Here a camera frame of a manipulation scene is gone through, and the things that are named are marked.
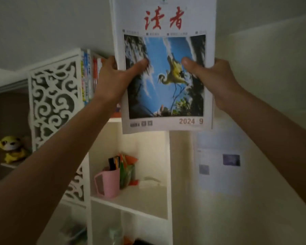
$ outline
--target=finger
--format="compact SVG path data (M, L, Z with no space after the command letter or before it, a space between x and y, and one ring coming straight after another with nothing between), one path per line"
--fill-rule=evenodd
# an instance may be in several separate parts
M209 70L207 68L204 68L203 66L200 66L198 63L190 60L188 57L184 57L182 59L182 65L184 68L189 72L192 73L199 78L206 77L206 74L209 73Z
M130 80L132 80L135 76L140 75L146 70L148 66L148 60L146 58L134 64L130 69L126 70Z
M108 66L108 67L111 67L111 68L113 68L114 65L115 65L115 58L114 58L114 56L110 56L107 59L107 61L105 62L105 64L104 64L104 66L106 66L106 67Z

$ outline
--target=red chinese calligraphy title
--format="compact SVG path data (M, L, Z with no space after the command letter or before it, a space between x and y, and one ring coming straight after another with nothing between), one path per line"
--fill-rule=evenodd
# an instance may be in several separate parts
M146 21L145 30L148 29L148 26L150 25L151 21L155 21L155 25L153 26L153 29L159 28L161 30L160 19L162 19L164 17L164 14L160 14L161 10L162 10L162 8L160 6L158 6L158 8L155 10L155 16L152 19L149 18L149 15L151 15L151 12L150 11L146 11L146 14L148 16L146 16L144 18L144 20ZM185 12L182 11L180 9L180 7L177 7L177 12L176 12L175 16L170 18L170 28L175 23L176 27L179 30L181 29L181 23L182 23L181 16L183 16L184 13Z

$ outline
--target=white scroll pattern panel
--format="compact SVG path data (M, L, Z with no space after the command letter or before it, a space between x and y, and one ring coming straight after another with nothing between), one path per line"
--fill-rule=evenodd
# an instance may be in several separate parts
M37 150L81 108L78 56L30 72L33 150ZM84 202L82 166L64 199Z

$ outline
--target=person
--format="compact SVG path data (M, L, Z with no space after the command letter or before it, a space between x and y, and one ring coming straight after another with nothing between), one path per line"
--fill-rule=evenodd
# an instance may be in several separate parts
M216 60L210 69L188 58L182 64L201 79L216 105L246 132L306 202L306 130L244 90L227 61ZM91 103L0 183L0 244L36 243L127 86L147 66L143 59L120 71L115 69L114 57L109 57Z

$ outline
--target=yellow stuffed toy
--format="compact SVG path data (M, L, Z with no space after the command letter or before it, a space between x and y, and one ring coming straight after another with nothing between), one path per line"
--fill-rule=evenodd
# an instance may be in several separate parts
M8 164L24 160L29 154L20 139L15 136L5 136L1 139L0 148L7 152L4 160Z

